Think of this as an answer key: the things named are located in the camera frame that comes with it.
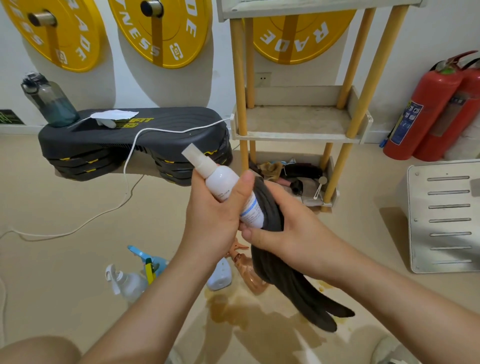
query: floor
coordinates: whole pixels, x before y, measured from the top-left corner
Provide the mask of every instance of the floor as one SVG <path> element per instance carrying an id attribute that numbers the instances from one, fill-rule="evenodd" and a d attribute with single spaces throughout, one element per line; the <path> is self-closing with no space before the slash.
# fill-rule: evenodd
<path id="1" fill-rule="evenodd" d="M 260 142 L 257 149 L 321 153 L 323 146 Z M 335 146 L 334 157 L 338 152 Z M 120 174 L 89 182 L 55 176 L 35 136 L 0 135 L 0 155 L 0 231 L 7 226 L 38 234 L 71 231 L 123 198 Z M 333 214 L 319 218 L 377 261 L 480 312 L 480 274 L 415 275 L 405 265 L 406 218 L 393 193 L 410 164 L 388 159 L 377 145 L 355 146 Z M 128 175 L 130 184 L 139 178 Z M 87 350 L 126 309 L 105 281 L 106 266 L 115 263 L 126 272 L 139 271 L 140 259 L 127 251 L 129 244 L 172 258 L 188 198 L 189 188 L 145 176 L 124 207 L 73 235 L 38 242 L 11 233 L 3 237 L 0 275 L 8 289 L 6 341 L 63 335 Z M 358 303 L 322 282 L 313 284 L 357 313 L 339 320 L 335 334 L 308 324 L 275 288 L 252 296 L 233 272 L 231 287 L 216 294 L 205 290 L 195 302 L 176 343 L 185 363 L 367 364 L 385 335 L 382 325 Z"/>

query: water bottle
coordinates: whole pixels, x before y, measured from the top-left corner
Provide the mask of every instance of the water bottle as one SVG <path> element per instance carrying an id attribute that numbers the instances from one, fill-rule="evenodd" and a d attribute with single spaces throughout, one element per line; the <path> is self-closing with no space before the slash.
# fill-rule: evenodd
<path id="1" fill-rule="evenodd" d="M 22 81 L 22 89 L 51 126 L 60 128 L 79 120 L 77 110 L 60 86 L 41 73 L 28 73 Z"/>

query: fire extinguisher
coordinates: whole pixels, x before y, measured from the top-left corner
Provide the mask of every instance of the fire extinguisher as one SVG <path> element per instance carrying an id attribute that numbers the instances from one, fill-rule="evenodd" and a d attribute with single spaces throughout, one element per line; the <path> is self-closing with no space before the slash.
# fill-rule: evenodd
<path id="1" fill-rule="evenodd" d="M 413 153 L 415 158 L 438 161 L 480 111 L 480 58 L 470 61 L 462 70 L 462 83 Z"/>
<path id="2" fill-rule="evenodd" d="M 397 160 L 409 159 L 413 155 L 462 82 L 458 61 L 475 52 L 471 50 L 439 62 L 423 75 L 386 144 L 382 143 L 385 155 Z"/>

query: white shelf board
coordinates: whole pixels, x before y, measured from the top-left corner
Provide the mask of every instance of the white shelf board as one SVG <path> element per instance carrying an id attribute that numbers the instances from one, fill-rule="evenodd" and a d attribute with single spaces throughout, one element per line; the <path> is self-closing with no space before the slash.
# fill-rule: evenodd
<path id="1" fill-rule="evenodd" d="M 380 8 L 395 5 L 425 6 L 427 0 L 216 0 L 218 20 L 259 16 Z"/>
<path id="2" fill-rule="evenodd" d="M 261 87 L 255 91 L 255 108 L 247 109 L 247 135 L 239 135 L 236 109 L 232 138 L 265 141 L 322 141 L 362 144 L 373 118 L 367 112 L 360 133 L 347 138 L 358 94 L 353 87 L 347 107 L 337 109 L 341 86 Z"/>

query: bottle label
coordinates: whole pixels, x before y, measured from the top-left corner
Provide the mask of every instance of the bottle label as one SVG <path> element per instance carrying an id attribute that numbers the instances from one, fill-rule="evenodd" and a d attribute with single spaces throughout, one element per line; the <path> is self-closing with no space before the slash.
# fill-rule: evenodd
<path id="1" fill-rule="evenodd" d="M 466 92 L 455 92 L 435 124 L 433 124 L 429 134 L 441 137 L 450 127 L 459 112 L 463 109 L 463 106 L 468 99 L 469 95 Z"/>
<path id="2" fill-rule="evenodd" d="M 250 227 L 261 229 L 264 225 L 264 213 L 258 204 L 255 194 L 248 199 L 240 214 L 240 220 Z"/>
<path id="3" fill-rule="evenodd" d="M 407 136 L 408 131 L 412 127 L 417 117 L 420 115 L 422 109 L 423 105 L 417 104 L 416 102 L 410 100 L 392 131 L 390 141 L 393 144 L 398 146 L 402 144 L 403 140 Z"/>

